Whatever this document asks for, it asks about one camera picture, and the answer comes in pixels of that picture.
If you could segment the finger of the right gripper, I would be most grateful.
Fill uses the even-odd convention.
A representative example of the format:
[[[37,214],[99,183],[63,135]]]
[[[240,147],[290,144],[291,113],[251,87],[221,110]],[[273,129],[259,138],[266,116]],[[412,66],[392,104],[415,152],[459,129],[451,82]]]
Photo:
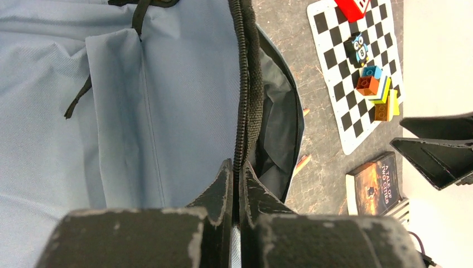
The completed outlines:
[[[472,140],[394,138],[390,144],[437,190],[472,184]]]
[[[472,112],[439,117],[405,117],[399,124],[419,138],[472,140]]]

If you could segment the blue student backpack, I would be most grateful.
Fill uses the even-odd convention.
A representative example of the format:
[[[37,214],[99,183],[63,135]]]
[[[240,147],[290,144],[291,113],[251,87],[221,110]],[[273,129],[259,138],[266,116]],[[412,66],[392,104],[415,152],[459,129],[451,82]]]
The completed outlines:
[[[183,207],[229,158],[285,200],[301,112],[251,1],[2,1],[1,266],[72,210]]]

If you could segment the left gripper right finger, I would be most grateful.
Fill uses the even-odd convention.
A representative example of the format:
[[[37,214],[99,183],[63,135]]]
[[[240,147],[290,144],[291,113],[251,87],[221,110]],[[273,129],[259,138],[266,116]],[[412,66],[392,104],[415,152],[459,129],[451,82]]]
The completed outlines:
[[[276,246],[273,218],[294,214],[257,178],[249,161],[239,173],[239,219],[242,267],[269,267],[267,256]]]

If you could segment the dark novel book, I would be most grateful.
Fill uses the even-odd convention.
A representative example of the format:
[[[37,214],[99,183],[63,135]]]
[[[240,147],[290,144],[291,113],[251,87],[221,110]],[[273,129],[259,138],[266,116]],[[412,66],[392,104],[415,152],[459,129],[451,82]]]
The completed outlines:
[[[346,201],[350,215],[382,216],[401,200],[393,151],[386,151],[346,174]]]

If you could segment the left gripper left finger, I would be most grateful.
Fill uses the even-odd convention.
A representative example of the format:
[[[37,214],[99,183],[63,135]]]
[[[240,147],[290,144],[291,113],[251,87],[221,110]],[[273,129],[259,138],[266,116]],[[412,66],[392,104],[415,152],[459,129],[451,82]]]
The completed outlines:
[[[233,166],[221,164],[215,180],[188,208],[205,208],[207,216],[200,244],[200,267],[229,267],[233,219]]]

